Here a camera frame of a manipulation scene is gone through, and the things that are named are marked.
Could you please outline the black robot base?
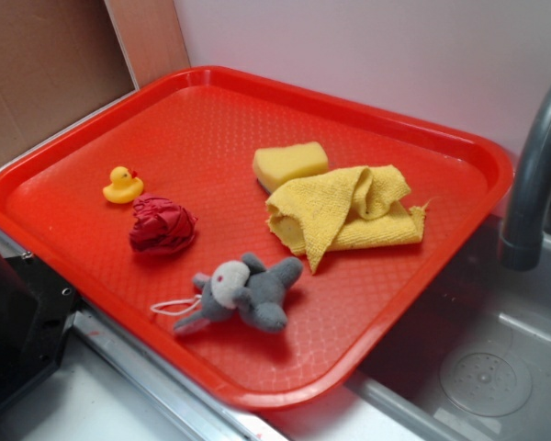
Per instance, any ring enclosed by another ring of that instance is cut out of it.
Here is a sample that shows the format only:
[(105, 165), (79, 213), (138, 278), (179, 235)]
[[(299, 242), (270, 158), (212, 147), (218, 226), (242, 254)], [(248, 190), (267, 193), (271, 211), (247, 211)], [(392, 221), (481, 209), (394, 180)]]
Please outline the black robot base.
[(0, 254), (0, 412), (60, 367), (77, 303), (39, 258)]

